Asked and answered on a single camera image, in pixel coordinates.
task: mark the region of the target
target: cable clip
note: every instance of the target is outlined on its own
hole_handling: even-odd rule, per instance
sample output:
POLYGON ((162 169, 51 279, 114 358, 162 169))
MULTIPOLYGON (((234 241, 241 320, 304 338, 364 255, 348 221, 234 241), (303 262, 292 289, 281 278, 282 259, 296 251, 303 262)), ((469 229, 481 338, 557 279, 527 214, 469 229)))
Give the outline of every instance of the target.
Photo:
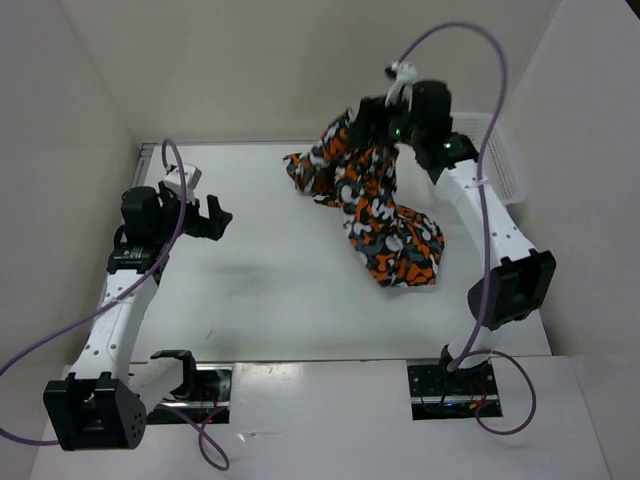
POLYGON ((394 80, 384 101, 385 107, 392 103, 404 101, 408 104, 409 111, 411 111, 413 84, 418 78, 416 67, 409 62, 393 62, 390 67, 385 69, 385 73, 387 77, 394 80))

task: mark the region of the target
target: white wall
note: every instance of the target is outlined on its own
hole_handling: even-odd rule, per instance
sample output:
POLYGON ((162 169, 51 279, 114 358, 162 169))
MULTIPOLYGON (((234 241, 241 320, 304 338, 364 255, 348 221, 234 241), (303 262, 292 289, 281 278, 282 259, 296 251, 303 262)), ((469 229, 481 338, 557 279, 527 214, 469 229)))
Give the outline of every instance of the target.
POLYGON ((533 188, 523 228, 558 261, 542 318, 574 365, 614 480, 638 477, 640 20, 563 0, 509 111, 533 188))
MULTIPOLYGON (((42 391, 47 381, 59 378, 62 368, 49 365, 16 365, 0 381, 0 425, 22 437, 40 440, 47 423, 42 391)), ((2 480, 27 480, 38 449, 0 438, 2 480)))
MULTIPOLYGON (((495 32, 518 78, 557 2, 61 0, 138 140, 315 138, 445 20, 495 32)), ((496 60, 472 34, 440 34, 413 60, 450 82, 457 110, 495 103, 496 60)))
MULTIPOLYGON (((137 155, 55 0, 0 2, 0 65, 4 363, 95 306, 137 155)), ((68 337, 24 362, 61 365, 73 343, 68 337)))

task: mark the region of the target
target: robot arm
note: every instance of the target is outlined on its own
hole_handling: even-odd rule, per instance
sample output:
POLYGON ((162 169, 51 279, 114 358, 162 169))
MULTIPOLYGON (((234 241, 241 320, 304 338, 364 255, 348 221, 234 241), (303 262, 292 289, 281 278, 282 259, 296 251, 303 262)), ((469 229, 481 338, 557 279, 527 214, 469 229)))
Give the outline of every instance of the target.
MULTIPOLYGON (((207 196, 209 218, 199 214, 194 189, 200 171, 184 166, 186 210, 183 232, 218 240, 232 219, 218 199, 207 196)), ((161 257, 173 235, 180 210, 180 177, 174 168, 159 190, 135 187, 122 196, 124 224, 114 238, 109 257, 103 305, 116 299, 161 257)), ((195 360, 188 351, 153 355, 133 377, 129 364, 149 304, 165 265, 128 297, 98 316, 78 360, 64 380, 48 383, 43 399, 64 450, 136 448, 144 435, 147 414, 168 394, 181 396, 193 388, 195 360)))
MULTIPOLYGON (((544 301, 555 271, 551 252, 539 253, 520 232, 487 178, 478 179, 478 152, 465 135, 452 131, 451 93, 446 84, 425 80, 416 83, 410 64, 394 63, 386 70, 394 80, 385 101, 385 111, 362 108, 372 103, 364 99, 354 122, 351 138, 362 143, 404 143, 413 148, 416 161, 429 174, 436 196, 450 202, 468 229, 480 255, 485 252, 483 214, 479 186, 487 203, 490 236, 490 281, 483 326, 472 350, 497 346, 500 327, 524 320, 544 301)), ((467 301, 473 319, 480 314, 484 278, 471 287, 467 301)), ((448 364, 462 353, 469 335, 453 341, 443 350, 448 364)), ((467 357, 459 370, 482 364, 487 355, 467 357)))
MULTIPOLYGON (((477 153, 464 135, 453 134, 442 144, 441 155, 429 159, 420 154, 419 162, 431 162, 427 168, 435 184, 436 196, 450 202, 469 231, 478 252, 485 253, 483 214, 479 186, 484 188, 489 221, 491 276, 487 310, 472 350, 491 350, 500 340, 500 327, 514 320, 524 320, 542 305, 555 270, 551 252, 539 253, 515 225, 487 178, 477 177, 477 153), (433 162, 440 158, 441 167, 433 162)), ((467 295, 474 319, 480 314, 480 297, 484 278, 467 295)), ((456 339, 445 349, 451 358, 462 353, 469 335, 456 339)), ((461 369, 472 368, 487 355, 467 357, 461 369)))

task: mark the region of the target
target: white tabletop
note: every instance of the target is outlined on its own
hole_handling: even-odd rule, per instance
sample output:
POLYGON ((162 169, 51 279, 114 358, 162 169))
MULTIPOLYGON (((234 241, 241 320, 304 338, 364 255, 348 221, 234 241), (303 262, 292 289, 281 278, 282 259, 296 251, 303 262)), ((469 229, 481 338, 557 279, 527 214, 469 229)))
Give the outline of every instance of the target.
MULTIPOLYGON (((474 419, 412 421, 402 361, 240 364, 230 423, 208 428, 231 458, 227 473, 200 457, 189 426, 155 425, 134 451, 40 448, 31 480, 609 479, 570 361, 522 360, 538 413, 512 437, 489 435, 474 419)), ((505 417, 487 423, 513 428, 529 392, 511 364, 497 359, 494 368, 505 417)), ((50 425, 44 437, 53 438, 50 425)))
MULTIPOLYGON (((434 205, 408 151, 398 161, 398 203, 423 211, 445 234, 435 288, 382 289, 342 230, 337 209, 298 195, 282 157, 308 145, 182 146, 200 168, 197 194, 217 195, 234 219, 219 242, 183 236, 143 322, 135 361, 191 349, 203 361, 304 361, 437 357, 468 335, 467 291, 482 259, 452 212, 434 205)), ((156 147, 144 183, 163 177, 156 147)), ((536 312, 504 327, 502 348, 549 355, 536 312)))

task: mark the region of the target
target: patterned fabric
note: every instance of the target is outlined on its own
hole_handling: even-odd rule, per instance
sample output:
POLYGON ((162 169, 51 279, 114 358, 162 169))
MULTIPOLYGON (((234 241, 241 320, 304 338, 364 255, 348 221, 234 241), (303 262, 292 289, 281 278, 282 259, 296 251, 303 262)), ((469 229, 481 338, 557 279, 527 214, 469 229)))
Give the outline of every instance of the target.
POLYGON ((442 232, 423 213, 395 203, 398 150, 350 146, 352 121, 347 110, 309 153, 287 155, 287 173, 299 192, 342 210, 351 244, 381 286, 434 284, 442 232))

